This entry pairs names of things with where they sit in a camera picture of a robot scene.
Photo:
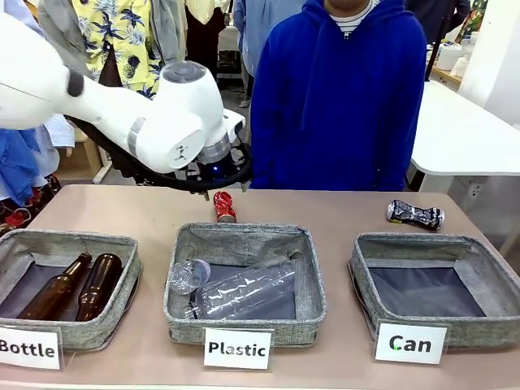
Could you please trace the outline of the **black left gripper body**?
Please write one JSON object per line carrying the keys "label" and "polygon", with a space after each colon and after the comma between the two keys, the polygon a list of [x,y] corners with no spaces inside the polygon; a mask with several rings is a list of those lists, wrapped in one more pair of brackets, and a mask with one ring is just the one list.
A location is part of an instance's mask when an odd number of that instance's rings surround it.
{"label": "black left gripper body", "polygon": [[191,181],[225,181],[240,178],[241,166],[226,156],[218,162],[191,162],[185,169],[186,178]]}

